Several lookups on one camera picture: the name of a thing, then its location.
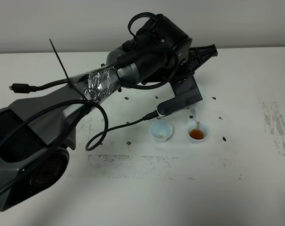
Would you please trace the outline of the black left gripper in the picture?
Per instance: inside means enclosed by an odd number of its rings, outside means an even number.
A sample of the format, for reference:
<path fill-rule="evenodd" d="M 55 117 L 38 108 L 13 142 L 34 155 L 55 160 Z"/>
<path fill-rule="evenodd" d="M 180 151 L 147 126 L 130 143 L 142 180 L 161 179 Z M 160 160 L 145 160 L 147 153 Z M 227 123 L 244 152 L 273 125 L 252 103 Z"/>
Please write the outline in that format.
<path fill-rule="evenodd" d="M 201 67 L 211 57 L 218 55 L 214 44 L 203 47 L 189 48 L 188 60 L 179 66 L 171 81 L 184 81 L 188 76 L 194 75 L 195 70 Z"/>

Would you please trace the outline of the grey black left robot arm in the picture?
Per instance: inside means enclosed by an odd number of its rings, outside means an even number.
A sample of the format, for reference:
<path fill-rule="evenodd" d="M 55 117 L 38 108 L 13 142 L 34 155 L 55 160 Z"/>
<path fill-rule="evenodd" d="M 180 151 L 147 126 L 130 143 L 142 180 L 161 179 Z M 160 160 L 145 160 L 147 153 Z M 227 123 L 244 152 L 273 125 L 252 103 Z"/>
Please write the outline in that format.
<path fill-rule="evenodd" d="M 14 83 L 15 93 L 58 86 L 42 97 L 24 98 L 0 109 L 0 211 L 5 211 L 54 185 L 69 163 L 68 148 L 76 147 L 76 126 L 93 109 L 104 119 L 104 130 L 86 145 L 91 151 L 111 130 L 101 104 L 123 88 L 151 90 L 166 83 L 174 97 L 160 103 L 143 121 L 167 116 L 203 98 L 195 71 L 217 56 L 215 45 L 192 47 L 191 38 L 162 14 L 144 12 L 147 22 L 133 38 L 110 52 L 106 63 L 43 86 Z"/>

